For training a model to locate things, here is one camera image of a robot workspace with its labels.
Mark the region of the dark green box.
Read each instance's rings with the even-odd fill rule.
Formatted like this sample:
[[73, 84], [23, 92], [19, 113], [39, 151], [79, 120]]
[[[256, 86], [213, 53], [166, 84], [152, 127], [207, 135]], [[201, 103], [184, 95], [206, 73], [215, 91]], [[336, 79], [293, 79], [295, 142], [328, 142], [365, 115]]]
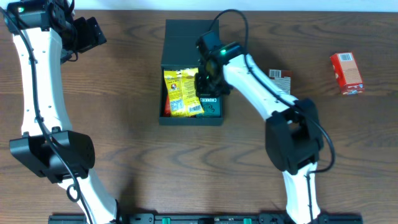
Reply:
[[[167, 19], [165, 22], [165, 38], [160, 69], [181, 70], [199, 68], [200, 54], [196, 47], [199, 36], [208, 32], [211, 20]], [[221, 98], [221, 117], [164, 117], [164, 106], [167, 87], [164, 76], [160, 76], [159, 124], [164, 126], [220, 126], [223, 124], [223, 98]]]

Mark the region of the teal Chunkies cookie box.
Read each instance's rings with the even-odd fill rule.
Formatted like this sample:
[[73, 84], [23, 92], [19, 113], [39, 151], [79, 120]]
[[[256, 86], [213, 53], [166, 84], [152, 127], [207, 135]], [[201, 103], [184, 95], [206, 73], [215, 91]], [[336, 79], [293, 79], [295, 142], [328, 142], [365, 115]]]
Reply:
[[208, 117], [208, 118], [217, 118], [221, 117], [221, 107], [222, 102], [221, 98], [217, 97], [203, 97], [200, 98], [201, 106], [204, 110], [204, 113], [198, 114], [197, 117]]

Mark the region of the black mounting rail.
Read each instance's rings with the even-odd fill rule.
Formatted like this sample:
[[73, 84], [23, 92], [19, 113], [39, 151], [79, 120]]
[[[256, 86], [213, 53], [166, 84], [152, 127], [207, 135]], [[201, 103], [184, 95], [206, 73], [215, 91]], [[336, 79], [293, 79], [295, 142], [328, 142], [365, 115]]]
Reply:
[[[125, 224], [289, 224], [293, 220], [284, 213], [259, 215], [154, 215], [137, 213], [126, 215], [115, 223]], [[317, 224], [363, 224], [359, 215], [321, 214], [314, 219]]]

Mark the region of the red orange snack box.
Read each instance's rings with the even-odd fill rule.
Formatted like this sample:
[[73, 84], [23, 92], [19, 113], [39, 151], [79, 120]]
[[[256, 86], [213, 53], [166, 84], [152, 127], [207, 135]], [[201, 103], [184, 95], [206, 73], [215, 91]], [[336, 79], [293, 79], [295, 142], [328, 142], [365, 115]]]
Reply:
[[363, 78], [353, 53], [336, 53], [330, 59], [341, 94], [356, 95], [363, 93]]

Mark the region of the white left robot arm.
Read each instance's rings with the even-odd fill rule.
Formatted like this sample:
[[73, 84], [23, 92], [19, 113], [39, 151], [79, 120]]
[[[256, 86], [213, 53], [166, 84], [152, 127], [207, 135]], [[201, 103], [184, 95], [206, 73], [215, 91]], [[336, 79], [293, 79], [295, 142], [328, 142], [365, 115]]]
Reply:
[[118, 201], [100, 181], [88, 135], [75, 132], [63, 95], [61, 66], [106, 42], [94, 17], [75, 18], [73, 1], [14, 1], [1, 9], [22, 72], [24, 117], [11, 154], [36, 176], [66, 191], [81, 223], [121, 223]]

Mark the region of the brown Pocky box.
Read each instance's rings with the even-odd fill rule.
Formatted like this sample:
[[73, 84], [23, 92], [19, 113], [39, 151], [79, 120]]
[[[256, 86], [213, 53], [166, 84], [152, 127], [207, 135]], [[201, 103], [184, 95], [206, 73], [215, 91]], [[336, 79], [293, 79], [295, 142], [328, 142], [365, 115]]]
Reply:
[[290, 70], [269, 69], [269, 78], [286, 94], [290, 94], [292, 76]]

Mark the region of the yellow snack bag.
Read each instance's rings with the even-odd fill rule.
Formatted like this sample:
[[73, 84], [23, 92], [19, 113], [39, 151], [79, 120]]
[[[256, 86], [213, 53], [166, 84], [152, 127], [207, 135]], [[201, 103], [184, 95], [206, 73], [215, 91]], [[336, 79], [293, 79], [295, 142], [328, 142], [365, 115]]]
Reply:
[[164, 70], [171, 117], [192, 117], [204, 113], [195, 87], [197, 73], [197, 67]]

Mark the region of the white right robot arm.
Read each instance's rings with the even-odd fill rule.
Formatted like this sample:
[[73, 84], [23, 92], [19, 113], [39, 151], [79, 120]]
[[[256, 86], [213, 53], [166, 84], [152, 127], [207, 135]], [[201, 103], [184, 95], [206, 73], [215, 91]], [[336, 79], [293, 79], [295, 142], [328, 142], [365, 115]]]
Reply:
[[288, 216], [294, 223], [315, 221], [320, 208], [314, 172], [323, 138], [314, 103], [282, 91], [242, 46], [222, 44], [213, 31], [201, 35], [196, 47], [203, 65], [195, 77], [197, 95], [216, 98], [236, 89], [255, 107], [265, 122], [267, 155], [284, 178]]

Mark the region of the red snack bag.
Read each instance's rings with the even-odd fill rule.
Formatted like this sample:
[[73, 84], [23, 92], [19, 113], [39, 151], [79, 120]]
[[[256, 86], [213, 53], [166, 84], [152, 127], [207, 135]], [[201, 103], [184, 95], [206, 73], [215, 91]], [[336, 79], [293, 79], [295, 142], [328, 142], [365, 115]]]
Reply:
[[169, 100], [169, 96], [166, 97], [165, 100], [165, 106], [164, 106], [164, 113], [163, 113], [164, 117], [170, 117], [171, 116], [171, 109], [170, 109], [170, 100]]

